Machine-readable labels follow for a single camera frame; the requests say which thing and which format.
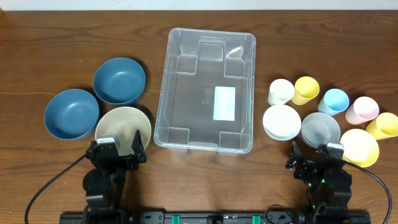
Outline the dark blue bowl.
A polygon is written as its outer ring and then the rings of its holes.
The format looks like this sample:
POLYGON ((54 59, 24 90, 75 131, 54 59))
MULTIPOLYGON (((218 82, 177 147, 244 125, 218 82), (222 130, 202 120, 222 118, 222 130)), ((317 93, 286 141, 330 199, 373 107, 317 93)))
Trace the dark blue bowl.
POLYGON ((118 106, 141 99, 146 87, 146 72, 140 63, 126 58, 112 58, 103 63, 93 77, 93 89, 102 101, 118 106))
POLYGON ((58 139, 77 140, 91 135, 100 118, 96 98, 82 89, 65 90, 48 103, 44 113, 47 131, 58 139))

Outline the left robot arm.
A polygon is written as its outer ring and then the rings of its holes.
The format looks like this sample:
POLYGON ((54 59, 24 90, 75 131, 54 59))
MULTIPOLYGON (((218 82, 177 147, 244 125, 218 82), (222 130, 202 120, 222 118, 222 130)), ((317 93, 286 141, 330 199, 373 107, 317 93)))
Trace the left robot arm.
POLYGON ((119 138, 105 134, 90 142, 86 158, 94 165, 83 178, 83 188, 90 209, 118 208, 123 195, 126 172, 136 170, 147 161, 141 133, 136 131, 126 155, 119 153, 119 138))

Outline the yellow cup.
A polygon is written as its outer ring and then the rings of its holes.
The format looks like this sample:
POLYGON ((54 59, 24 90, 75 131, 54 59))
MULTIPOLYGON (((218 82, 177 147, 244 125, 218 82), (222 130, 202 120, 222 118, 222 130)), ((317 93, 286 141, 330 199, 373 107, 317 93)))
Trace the yellow cup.
POLYGON ((381 113, 366 127, 366 131, 376 140, 397 136, 398 117, 393 113, 381 113))
POLYGON ((296 105, 304 105, 314 99, 320 92, 319 83, 316 79, 304 76, 300 77, 294 85, 295 94, 292 102, 296 105))

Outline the pink cup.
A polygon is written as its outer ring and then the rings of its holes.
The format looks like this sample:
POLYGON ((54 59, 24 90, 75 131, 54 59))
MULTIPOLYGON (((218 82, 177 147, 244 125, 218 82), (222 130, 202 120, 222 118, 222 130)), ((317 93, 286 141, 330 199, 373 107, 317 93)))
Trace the pink cup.
POLYGON ((376 101, 368 96, 362 96, 347 109, 345 118, 350 124, 357 125, 373 120, 378 115, 379 106, 376 101))

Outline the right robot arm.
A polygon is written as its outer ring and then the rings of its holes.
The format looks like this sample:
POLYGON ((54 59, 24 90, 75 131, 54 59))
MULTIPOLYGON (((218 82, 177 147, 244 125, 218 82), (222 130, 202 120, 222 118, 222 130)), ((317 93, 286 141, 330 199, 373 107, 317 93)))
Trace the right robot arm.
POLYGON ((324 141, 316 152, 318 159, 305 157, 293 142, 285 167, 293 169, 294 177, 307 184, 307 197, 315 210, 321 215, 342 216, 352 196, 352 176, 343 170, 343 145, 324 141))

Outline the light blue cup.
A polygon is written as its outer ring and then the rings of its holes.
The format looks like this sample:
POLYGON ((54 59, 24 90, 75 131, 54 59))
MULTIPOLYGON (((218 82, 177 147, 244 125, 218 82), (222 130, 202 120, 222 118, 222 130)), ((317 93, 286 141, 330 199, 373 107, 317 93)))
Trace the light blue cup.
POLYGON ((318 104, 318 111, 334 116, 344 112, 349 106, 348 95, 340 89, 328 90, 318 104))

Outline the white small bowl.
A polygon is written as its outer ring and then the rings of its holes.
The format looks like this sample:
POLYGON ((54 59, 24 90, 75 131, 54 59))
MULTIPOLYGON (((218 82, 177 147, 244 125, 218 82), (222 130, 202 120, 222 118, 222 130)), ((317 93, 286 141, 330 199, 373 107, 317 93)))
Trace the white small bowl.
POLYGON ((278 141, 295 138, 301 130, 301 118, 290 106, 274 105, 266 109, 262 117, 262 125, 266 134, 278 141))

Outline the clear plastic storage bin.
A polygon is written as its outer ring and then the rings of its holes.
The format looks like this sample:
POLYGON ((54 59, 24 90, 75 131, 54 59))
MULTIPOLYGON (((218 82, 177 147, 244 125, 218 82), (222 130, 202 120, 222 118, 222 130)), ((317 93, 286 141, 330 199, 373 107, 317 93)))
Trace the clear plastic storage bin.
POLYGON ((256 38, 174 28, 169 33, 154 141, 171 150, 245 154, 253 145, 256 38), (216 86, 235 87, 234 121, 213 119, 216 86))

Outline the yellow small bowl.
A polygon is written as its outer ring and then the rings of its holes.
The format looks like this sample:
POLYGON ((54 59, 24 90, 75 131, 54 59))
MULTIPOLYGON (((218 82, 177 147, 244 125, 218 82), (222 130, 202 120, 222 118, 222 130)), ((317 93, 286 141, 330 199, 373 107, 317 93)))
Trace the yellow small bowl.
POLYGON ((373 165, 379 157, 379 145, 375 138, 362 129, 345 132, 340 143, 344 146, 343 159, 360 167, 373 165))

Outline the grey small bowl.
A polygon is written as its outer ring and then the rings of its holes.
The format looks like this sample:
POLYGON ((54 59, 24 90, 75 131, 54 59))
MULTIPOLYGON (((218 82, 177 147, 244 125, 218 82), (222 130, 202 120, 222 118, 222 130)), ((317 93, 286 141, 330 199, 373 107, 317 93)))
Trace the grey small bowl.
POLYGON ((313 148, 317 148, 324 141, 337 142, 340 140, 341 130, 337 121, 326 113, 309 114, 302 121, 302 139, 313 148))

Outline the white label in bin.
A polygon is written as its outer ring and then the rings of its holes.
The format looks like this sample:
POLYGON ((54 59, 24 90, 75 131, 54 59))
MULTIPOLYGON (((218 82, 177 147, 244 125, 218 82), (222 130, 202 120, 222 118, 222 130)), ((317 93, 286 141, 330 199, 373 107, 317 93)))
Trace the white label in bin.
POLYGON ((216 86, 214 97, 213 119, 217 121, 234 121, 235 87, 216 86))

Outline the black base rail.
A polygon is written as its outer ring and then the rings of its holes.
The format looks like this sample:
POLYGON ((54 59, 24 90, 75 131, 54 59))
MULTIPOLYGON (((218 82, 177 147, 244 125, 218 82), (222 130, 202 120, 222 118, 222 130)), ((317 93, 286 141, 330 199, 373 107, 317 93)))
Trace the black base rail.
POLYGON ((84 223, 136 223, 136 224, 266 224, 266 223, 313 223, 313 215, 293 210, 269 210, 264 213, 163 213, 144 212, 140 215, 114 213, 95 215, 65 213, 60 224, 84 223))

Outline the beige bowl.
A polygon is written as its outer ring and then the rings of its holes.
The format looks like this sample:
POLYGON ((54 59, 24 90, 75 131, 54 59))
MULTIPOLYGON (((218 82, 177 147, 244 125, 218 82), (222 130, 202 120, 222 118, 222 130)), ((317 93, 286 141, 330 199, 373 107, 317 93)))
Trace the beige bowl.
POLYGON ((131 145, 136 131, 141 134, 141 141, 144 149, 150 142, 152 126, 149 118, 139 109, 123 106, 107 112, 99 121, 95 139, 102 134, 116 134, 119 139, 118 152, 120 156, 133 154, 131 145))

